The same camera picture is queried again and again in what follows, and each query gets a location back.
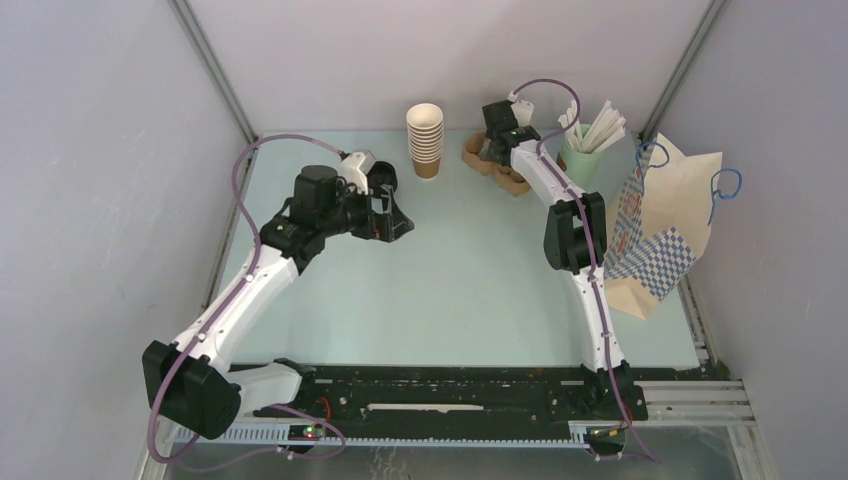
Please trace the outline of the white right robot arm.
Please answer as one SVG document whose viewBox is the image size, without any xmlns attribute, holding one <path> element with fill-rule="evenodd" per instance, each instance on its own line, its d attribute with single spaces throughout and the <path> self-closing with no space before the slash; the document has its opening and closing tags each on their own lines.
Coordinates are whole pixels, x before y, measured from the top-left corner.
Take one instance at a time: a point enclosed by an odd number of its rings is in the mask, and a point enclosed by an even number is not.
<svg viewBox="0 0 848 480">
<path fill-rule="evenodd" d="M 627 365 L 611 322 L 604 287 L 607 248 L 605 202 L 572 181 L 548 153 L 539 132 L 519 120 L 528 102 L 500 100 L 482 107 L 482 156 L 512 169 L 548 208 L 543 249 L 548 264 L 563 271 L 582 305 L 585 328 L 582 365 L 591 372 Z"/>
</svg>

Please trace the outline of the paper takeout bag blue handles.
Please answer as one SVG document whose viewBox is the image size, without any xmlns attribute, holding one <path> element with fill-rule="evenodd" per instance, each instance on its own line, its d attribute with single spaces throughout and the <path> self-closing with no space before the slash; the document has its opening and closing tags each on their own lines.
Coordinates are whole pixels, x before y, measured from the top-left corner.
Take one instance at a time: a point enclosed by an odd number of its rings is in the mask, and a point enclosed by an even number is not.
<svg viewBox="0 0 848 480">
<path fill-rule="evenodd" d="M 689 156 L 663 134 L 642 143 L 607 208 L 609 306 L 650 318 L 704 255 L 719 202 L 742 185 L 721 152 Z"/>
</svg>

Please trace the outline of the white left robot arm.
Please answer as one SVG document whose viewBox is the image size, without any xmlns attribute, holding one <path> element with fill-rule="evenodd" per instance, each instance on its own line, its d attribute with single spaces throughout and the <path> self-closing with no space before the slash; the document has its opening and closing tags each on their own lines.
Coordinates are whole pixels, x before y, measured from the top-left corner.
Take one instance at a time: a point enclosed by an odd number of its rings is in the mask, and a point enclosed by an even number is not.
<svg viewBox="0 0 848 480">
<path fill-rule="evenodd" d="M 213 304 L 169 344 L 153 341 L 142 354 L 153 416 L 216 439 L 245 413 L 279 404 L 304 416 L 316 403 L 306 371 L 274 360 L 232 372 L 234 354 L 260 316 L 320 254 L 328 238 L 349 234 L 391 243 L 414 228 L 394 195 L 395 168 L 348 158 L 333 168 L 308 165 L 282 209 L 259 231 L 244 265 Z"/>
</svg>

